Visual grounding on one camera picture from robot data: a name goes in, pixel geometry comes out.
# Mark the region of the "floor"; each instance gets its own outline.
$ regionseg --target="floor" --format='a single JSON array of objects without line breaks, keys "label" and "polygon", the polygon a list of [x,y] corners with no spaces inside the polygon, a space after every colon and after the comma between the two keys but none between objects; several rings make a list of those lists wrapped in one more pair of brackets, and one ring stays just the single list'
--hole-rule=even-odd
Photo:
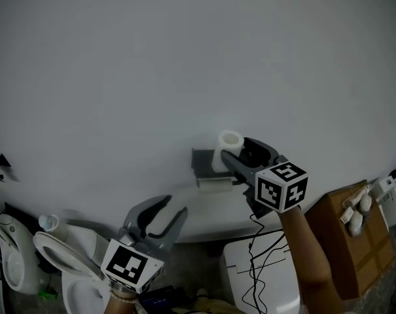
[{"label": "floor", "polygon": [[[391,230],[390,234],[396,252],[396,230]],[[221,242],[175,245],[164,273],[154,281],[152,289],[173,285],[183,287],[187,295],[192,297],[199,288],[204,287],[214,298],[231,299],[228,290],[222,286],[219,269],[224,245],[225,243]],[[60,276],[52,276],[50,286],[58,293],[57,300],[26,296],[10,290],[10,312],[16,314],[66,313],[62,301]],[[360,300],[346,302],[346,309],[357,314],[396,313],[395,308],[391,306],[393,293],[396,295],[396,263]],[[305,308],[302,307],[300,312],[306,312]]]}]

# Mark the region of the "toilet seat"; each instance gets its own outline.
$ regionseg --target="toilet seat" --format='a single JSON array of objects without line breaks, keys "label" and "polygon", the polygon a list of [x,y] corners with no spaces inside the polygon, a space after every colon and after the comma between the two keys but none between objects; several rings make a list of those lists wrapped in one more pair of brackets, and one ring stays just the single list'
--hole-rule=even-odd
[{"label": "toilet seat", "polygon": [[32,234],[10,215],[0,214],[0,248],[3,273],[12,290],[38,294],[49,282],[35,254]]},{"label": "toilet seat", "polygon": [[107,247],[109,242],[93,230],[66,226],[69,234],[66,242],[46,232],[37,232],[33,243],[52,265],[62,271],[62,294],[67,312],[103,314],[111,294],[109,281],[96,264],[101,264],[103,258],[98,257],[101,251],[106,251],[104,246]]}]

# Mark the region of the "brown box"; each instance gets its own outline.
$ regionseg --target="brown box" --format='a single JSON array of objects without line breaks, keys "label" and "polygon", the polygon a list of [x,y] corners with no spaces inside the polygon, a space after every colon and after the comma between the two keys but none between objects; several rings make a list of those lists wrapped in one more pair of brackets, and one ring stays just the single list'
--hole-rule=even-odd
[{"label": "brown box", "polygon": [[314,235],[329,259],[336,289],[343,300],[362,296],[395,259],[386,224],[374,198],[362,234],[351,237],[340,221],[342,202],[367,184],[330,192],[307,213]]}]

